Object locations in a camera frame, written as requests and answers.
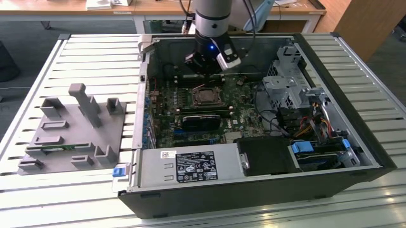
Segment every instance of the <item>slotted metal platform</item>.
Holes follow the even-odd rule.
[[[85,83],[98,102],[127,102],[121,162],[131,160],[139,83],[138,35],[73,35],[59,40],[0,143],[2,227],[398,227],[406,226],[406,112],[341,38],[306,34],[322,62],[382,143],[398,169],[329,199],[142,220],[113,192],[113,170],[17,175],[46,97],[69,96]],[[317,85],[312,70],[309,74]]]

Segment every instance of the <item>blue release tab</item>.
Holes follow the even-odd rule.
[[[309,141],[296,142],[292,145],[292,150],[293,150],[294,153],[306,153],[306,152],[316,151],[313,149],[312,143]]]
[[[114,177],[125,177],[126,176],[126,168],[115,168],[114,169]]]
[[[352,147],[350,141],[348,139],[342,140],[344,146],[346,147],[346,149],[349,149]]]

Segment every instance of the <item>power supply label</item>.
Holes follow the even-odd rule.
[[[218,180],[213,151],[177,154],[177,180],[179,183]]]

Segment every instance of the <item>cpu socket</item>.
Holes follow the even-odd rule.
[[[191,93],[194,106],[222,106],[221,91],[218,87],[194,89]]]

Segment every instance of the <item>red wire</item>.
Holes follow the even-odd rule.
[[[332,127],[332,124],[328,120],[325,120],[324,118],[321,118],[321,120],[326,121],[328,122],[328,130],[329,130],[329,136],[332,137],[332,134],[333,134],[333,127]]]
[[[302,120],[301,120],[301,128],[300,128],[300,129],[302,129],[304,120],[308,119],[308,118],[309,118],[309,116],[305,116],[305,117],[302,118]]]

